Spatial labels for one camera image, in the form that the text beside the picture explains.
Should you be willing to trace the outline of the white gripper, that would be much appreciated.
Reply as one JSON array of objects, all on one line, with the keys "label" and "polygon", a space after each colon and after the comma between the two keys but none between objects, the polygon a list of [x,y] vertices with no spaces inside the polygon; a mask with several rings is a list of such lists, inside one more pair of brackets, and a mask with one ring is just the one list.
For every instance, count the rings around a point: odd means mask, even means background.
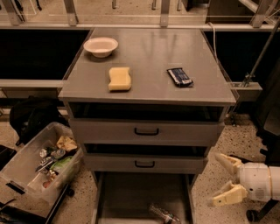
[{"label": "white gripper", "polygon": [[216,153],[215,159],[228,171],[239,178],[240,184],[228,181],[208,200],[210,207],[223,207],[242,202],[249,197],[251,200],[267,202],[271,199],[269,167],[262,163],[246,163],[236,157]]}]

